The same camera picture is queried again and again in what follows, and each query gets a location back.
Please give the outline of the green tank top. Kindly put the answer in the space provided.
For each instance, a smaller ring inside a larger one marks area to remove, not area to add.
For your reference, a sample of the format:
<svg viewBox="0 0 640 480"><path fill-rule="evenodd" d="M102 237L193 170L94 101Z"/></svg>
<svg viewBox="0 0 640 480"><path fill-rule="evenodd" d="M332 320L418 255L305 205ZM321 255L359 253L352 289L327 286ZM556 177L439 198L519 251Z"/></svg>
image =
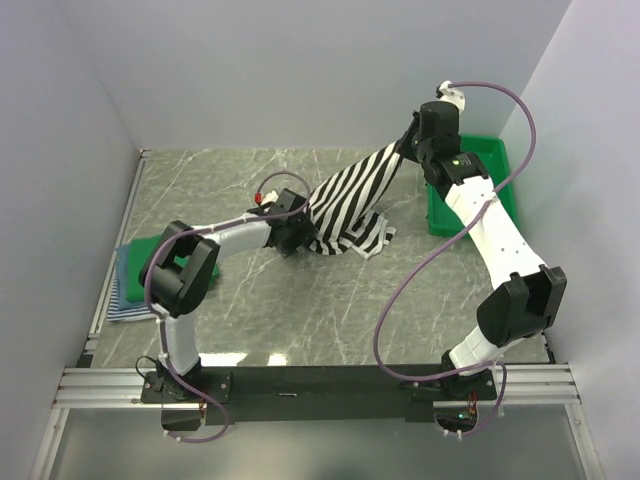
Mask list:
<svg viewBox="0 0 640 480"><path fill-rule="evenodd" d="M132 240L127 261L126 299L130 303L144 302L144 287L139 281L139 275L146 262L153 255L154 248L161 236L142 237Z"/></svg>

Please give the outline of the black white striped tank top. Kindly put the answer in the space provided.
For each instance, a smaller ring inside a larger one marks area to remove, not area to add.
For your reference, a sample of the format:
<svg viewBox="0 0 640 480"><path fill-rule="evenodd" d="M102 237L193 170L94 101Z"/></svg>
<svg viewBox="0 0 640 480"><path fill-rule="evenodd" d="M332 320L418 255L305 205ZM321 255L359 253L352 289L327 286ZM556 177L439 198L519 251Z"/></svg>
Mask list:
<svg viewBox="0 0 640 480"><path fill-rule="evenodd" d="M379 254L396 229L374 210L397 174L402 158L396 142L338 171L311 194L315 237L306 247L325 256L355 251L364 259Z"/></svg>

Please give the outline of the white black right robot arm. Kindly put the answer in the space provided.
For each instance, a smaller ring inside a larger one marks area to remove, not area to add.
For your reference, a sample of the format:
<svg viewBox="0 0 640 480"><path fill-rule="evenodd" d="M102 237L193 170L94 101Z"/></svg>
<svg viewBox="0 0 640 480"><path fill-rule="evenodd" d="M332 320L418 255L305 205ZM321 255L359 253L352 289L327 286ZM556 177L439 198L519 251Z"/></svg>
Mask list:
<svg viewBox="0 0 640 480"><path fill-rule="evenodd" d="M477 307L476 327L442 357L439 387L452 399L464 397L490 362L550 327L567 286L564 271L525 241L480 157L462 150L459 116L444 100L422 104L401 148L466 228L493 288Z"/></svg>

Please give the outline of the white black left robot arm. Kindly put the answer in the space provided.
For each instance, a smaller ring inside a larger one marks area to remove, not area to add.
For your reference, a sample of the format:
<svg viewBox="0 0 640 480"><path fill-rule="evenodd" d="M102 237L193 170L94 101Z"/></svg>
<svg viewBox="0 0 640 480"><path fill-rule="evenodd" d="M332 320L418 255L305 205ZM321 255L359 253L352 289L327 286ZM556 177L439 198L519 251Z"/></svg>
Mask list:
<svg viewBox="0 0 640 480"><path fill-rule="evenodd" d="M159 324L159 362L170 371L164 389L176 401L193 399L200 365L193 312L205 299L218 263L249 250L273 248L286 257L313 239L308 199L285 188L225 222L191 226L171 222L139 274L145 302Z"/></svg>

